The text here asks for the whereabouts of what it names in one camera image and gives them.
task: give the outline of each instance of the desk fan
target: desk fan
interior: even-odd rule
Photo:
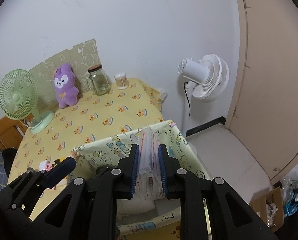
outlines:
[[[0,84],[0,107],[3,113],[14,120],[26,118],[33,114],[29,128],[32,133],[38,133],[48,126],[54,117],[54,112],[39,113],[36,81],[30,72],[15,69],[7,73]]]
[[[192,96],[203,102],[216,100],[228,84],[229,69],[222,58],[208,54],[198,62],[184,58],[178,66],[178,73],[190,80],[184,84],[188,104],[185,102],[181,133],[186,136]]]

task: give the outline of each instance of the small toy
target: small toy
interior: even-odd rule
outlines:
[[[69,63],[58,67],[55,72],[54,88],[61,109],[78,102],[79,90],[75,87],[75,77]]]

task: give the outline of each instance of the yellow bow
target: yellow bow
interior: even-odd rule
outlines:
[[[66,95],[66,92],[63,92],[62,94],[59,94],[59,97],[61,97],[61,100],[64,99],[65,95]]]

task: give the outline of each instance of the green fan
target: green fan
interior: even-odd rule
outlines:
[[[7,117],[14,120],[24,119],[32,113],[34,119],[29,126],[32,133],[41,132],[54,118],[52,111],[40,114],[37,101],[36,81],[30,72],[15,69],[4,76],[0,85],[0,107]]]

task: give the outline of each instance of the floor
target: floor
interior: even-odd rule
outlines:
[[[272,189],[269,177],[245,146],[222,124],[187,138],[211,176],[222,177],[249,204]]]

